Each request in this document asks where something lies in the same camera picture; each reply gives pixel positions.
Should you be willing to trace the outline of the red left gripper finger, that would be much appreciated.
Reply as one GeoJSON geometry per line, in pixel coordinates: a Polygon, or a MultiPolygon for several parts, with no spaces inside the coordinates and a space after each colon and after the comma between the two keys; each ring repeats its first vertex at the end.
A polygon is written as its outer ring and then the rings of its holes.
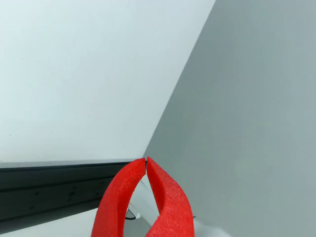
{"type": "Polygon", "coordinates": [[[144,158],[128,163],[116,174],[99,204],[92,228],[92,237],[123,236],[129,201],[145,174],[144,158]]]}
{"type": "Polygon", "coordinates": [[[180,185],[150,157],[147,158],[147,177],[159,212],[147,236],[193,237],[193,212],[180,185]]]}

